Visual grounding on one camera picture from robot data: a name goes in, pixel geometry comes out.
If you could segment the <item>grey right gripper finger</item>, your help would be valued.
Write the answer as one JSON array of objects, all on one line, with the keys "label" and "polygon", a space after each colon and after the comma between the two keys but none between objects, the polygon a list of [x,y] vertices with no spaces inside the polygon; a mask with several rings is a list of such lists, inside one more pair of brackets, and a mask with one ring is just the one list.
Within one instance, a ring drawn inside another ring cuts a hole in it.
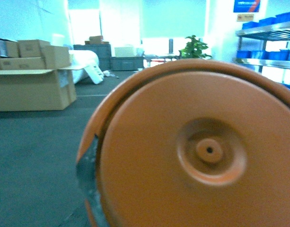
[{"label": "grey right gripper finger", "polygon": [[96,176],[98,142],[99,138],[95,135],[90,146],[76,164],[76,176],[78,186],[85,195],[85,207],[91,226],[106,227],[107,220],[101,204]]}]

